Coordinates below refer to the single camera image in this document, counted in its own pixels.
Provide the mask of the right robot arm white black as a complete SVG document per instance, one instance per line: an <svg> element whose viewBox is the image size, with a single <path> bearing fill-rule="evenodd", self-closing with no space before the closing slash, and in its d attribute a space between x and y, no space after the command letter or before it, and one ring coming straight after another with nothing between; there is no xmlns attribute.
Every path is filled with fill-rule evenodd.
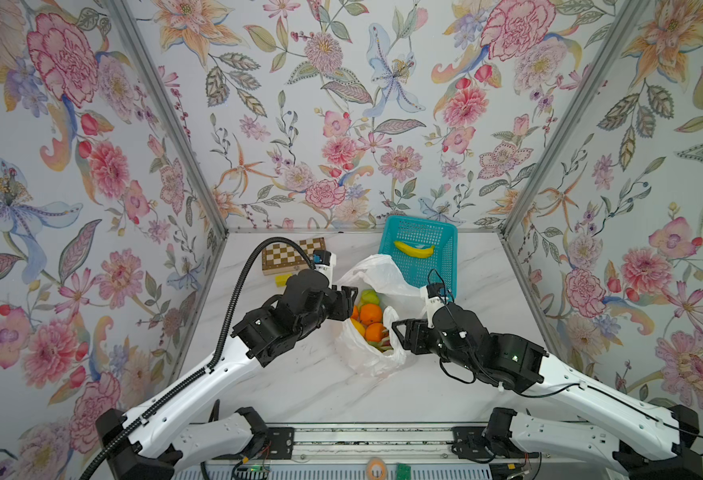
<svg viewBox="0 0 703 480"><path fill-rule="evenodd" d="M701 479L697 412L653 405L601 385L545 348L515 334L493 333L471 311L449 303L427 318L393 322L405 350L471 372L473 380L527 400L569 408L579 422L547 421L497 407L473 440L491 458L553 454L603 466L629 479Z"/></svg>

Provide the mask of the yellow apple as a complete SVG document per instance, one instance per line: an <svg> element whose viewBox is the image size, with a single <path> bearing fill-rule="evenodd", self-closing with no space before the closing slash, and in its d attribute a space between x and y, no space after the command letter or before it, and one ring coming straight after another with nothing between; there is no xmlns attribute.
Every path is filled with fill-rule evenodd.
<svg viewBox="0 0 703 480"><path fill-rule="evenodd" d="M367 335L367 328L359 321L356 319L351 319L351 324L353 324L353 327L361 334L362 338L365 338L365 335Z"/></svg>

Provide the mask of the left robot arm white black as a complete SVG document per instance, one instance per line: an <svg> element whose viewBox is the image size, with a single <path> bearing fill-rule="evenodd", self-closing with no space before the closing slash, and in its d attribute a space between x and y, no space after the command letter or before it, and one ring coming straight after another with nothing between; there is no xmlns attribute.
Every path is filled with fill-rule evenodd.
<svg viewBox="0 0 703 480"><path fill-rule="evenodd" d="M197 370L127 412L102 414L96 429L103 448L82 478L91 478L107 464L115 479L171 479L220 456L259 454L268 428L253 408L239 408L209 423L194 420L227 388L293 350L325 320L345 321L353 314L359 290L331 285L326 272L307 269L292 276L283 293L245 314L225 335L223 350Z"/></svg>

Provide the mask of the white plastic bag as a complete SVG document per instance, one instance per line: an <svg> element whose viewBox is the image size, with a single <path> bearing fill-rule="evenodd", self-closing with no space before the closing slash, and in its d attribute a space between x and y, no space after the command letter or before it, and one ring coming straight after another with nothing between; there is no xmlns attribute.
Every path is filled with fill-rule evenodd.
<svg viewBox="0 0 703 480"><path fill-rule="evenodd" d="M341 360L365 377L385 378L403 369L407 352L393 323L423 318L421 290L405 281L391 256L381 254L363 259L336 283L359 290L351 316L336 330L334 345Z"/></svg>

